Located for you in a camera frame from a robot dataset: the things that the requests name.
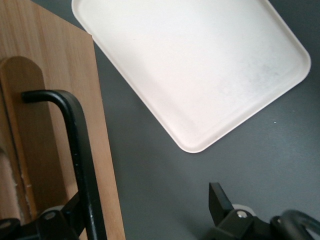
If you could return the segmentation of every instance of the plastic tray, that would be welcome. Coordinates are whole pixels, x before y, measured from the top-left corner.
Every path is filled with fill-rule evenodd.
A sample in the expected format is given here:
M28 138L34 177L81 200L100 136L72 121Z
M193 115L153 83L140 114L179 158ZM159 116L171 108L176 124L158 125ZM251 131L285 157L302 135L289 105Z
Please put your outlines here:
M72 11L189 153L297 85L311 67L266 0L73 0Z

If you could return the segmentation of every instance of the dark gray floor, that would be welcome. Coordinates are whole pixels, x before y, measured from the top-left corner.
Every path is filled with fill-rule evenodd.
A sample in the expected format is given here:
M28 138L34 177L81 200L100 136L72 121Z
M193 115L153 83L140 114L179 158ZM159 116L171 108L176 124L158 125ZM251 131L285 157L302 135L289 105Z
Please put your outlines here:
M33 0L76 26L70 0ZM176 146L104 54L96 50L128 240L200 240L213 226L209 182L264 221L286 209L320 220L320 1L271 0L308 50L297 87L201 153Z

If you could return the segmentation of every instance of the metal screw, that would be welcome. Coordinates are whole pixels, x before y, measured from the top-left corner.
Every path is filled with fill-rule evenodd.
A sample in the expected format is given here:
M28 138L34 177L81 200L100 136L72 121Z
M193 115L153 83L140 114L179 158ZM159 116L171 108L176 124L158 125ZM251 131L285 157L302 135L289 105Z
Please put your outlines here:
M46 215L44 215L44 219L50 220L50 219L53 219L55 216L56 216L56 213L54 211L51 211L51 212L47 213Z
M245 211L237 211L236 214L238 214L238 217L241 219L245 219L248 217L247 213Z
M11 225L10 221L5 221L4 223L2 223L0 225L0 229L5 229L5 228L9 227L10 225Z

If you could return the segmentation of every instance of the black metal handle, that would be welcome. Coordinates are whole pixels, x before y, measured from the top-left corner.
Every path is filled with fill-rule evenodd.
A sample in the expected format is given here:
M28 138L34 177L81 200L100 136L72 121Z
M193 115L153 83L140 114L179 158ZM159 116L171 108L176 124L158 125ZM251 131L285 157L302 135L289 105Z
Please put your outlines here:
M287 210L279 219L277 227L286 240L314 240L307 230L320 236L320 222L303 212Z
M64 90L27 91L22 93L22 99L25 103L52 102L60 108L68 135L88 239L106 240L87 124L81 104L74 95Z

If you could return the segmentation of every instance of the black plastic part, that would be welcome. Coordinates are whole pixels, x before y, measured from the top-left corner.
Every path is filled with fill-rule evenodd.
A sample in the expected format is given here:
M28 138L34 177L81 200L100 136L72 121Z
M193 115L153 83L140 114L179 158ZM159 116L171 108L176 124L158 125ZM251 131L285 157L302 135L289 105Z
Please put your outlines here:
M320 222L297 210L285 211L278 227L286 240L314 240L307 230L320 236Z
M9 240L14 238L20 227L20 220L17 218L0 220L0 240Z
M77 234L70 228L61 211L53 210L42 214L36 221L40 240L78 240Z
M84 224L89 240L106 240L107 234L98 192L88 130L82 107L75 96L63 90L22 93L25 103L52 102L63 115L68 135Z
M218 226L221 221L234 209L224 190L218 182L209 184L209 210Z
M67 224L74 229L78 236L80 236L85 228L85 223L79 193L76 193L73 198L68 201L68 203L61 209L61 212Z
M214 228L214 238L216 240L239 240L253 229L254 218L246 211L246 218L241 218L237 214L238 210L232 210L221 223Z

